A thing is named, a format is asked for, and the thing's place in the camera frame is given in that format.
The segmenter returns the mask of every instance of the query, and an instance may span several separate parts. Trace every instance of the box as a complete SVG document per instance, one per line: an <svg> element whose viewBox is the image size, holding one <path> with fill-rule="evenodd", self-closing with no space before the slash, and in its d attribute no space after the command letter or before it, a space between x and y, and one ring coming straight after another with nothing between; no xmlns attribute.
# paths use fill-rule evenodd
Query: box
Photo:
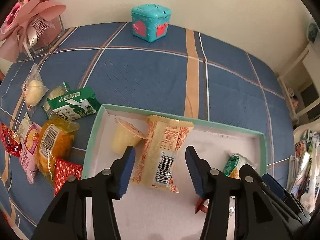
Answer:
<svg viewBox="0 0 320 240"><path fill-rule="evenodd" d="M133 7L132 33L145 41L153 42L167 34L171 10L156 4Z"/></svg>
<svg viewBox="0 0 320 240"><path fill-rule="evenodd" d="M172 169L173 181L180 193L129 183L122 199L113 200L121 239L199 239L205 213L195 214L199 197L193 188L186 165L186 147L193 145L200 158L206 159L212 168L221 171L229 159L229 154L239 153L251 160L262 175L266 173L265 136L260 132L221 123L104 104L98 111L91 130L82 179L93 177L103 169L110 168L112 162L121 157L110 148L117 125L115 117L146 133L148 126L144 120L149 115L190 121L195 125L181 146ZM144 140L135 147L136 162L143 146ZM233 239L234 219L235 215L229 220L227 239ZM88 239L94 239L91 198L87 198L86 221Z"/></svg>

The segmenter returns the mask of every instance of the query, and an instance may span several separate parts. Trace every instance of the yellow jelly cup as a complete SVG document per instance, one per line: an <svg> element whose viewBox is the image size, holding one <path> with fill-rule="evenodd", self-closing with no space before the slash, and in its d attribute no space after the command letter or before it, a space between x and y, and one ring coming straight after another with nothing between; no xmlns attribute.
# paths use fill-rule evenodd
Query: yellow jelly cup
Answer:
<svg viewBox="0 0 320 240"><path fill-rule="evenodd" d="M146 137L132 124L120 118L116 118L116 121L118 124L111 142L111 149L123 155L128 146L136 146L141 139Z"/></svg>

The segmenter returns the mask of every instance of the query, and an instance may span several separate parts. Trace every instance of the pink snack package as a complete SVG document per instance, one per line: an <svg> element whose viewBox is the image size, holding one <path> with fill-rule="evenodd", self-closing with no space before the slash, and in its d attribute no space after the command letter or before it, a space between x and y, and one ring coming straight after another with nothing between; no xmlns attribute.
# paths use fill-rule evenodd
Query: pink snack package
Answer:
<svg viewBox="0 0 320 240"><path fill-rule="evenodd" d="M22 144L19 161L30 184L34 183L34 177L38 171L34 152L37 148L40 131L41 126L31 122L28 114L26 113L19 125L17 133L20 135L19 137Z"/></svg>

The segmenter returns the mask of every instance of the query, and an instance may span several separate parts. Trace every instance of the green milk candy package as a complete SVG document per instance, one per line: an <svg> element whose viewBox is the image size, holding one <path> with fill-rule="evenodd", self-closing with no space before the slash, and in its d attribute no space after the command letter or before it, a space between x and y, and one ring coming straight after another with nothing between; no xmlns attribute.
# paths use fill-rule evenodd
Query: green milk candy package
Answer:
<svg viewBox="0 0 320 240"><path fill-rule="evenodd" d="M75 120L95 114L101 104L90 87L72 90L54 99L47 99L52 111L64 120Z"/></svg>

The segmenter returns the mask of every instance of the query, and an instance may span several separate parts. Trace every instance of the pink toy door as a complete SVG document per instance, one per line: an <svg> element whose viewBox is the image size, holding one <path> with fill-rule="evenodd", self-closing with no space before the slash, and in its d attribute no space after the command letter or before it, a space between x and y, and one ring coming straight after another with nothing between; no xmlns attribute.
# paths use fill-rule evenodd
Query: pink toy door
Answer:
<svg viewBox="0 0 320 240"><path fill-rule="evenodd" d="M146 37L146 26L142 21L136 21L132 24L132 28L136 31L136 33L142 37Z"/></svg>
<svg viewBox="0 0 320 240"><path fill-rule="evenodd" d="M168 26L168 23L165 23L163 25L158 25L156 37L163 35L167 26Z"/></svg>

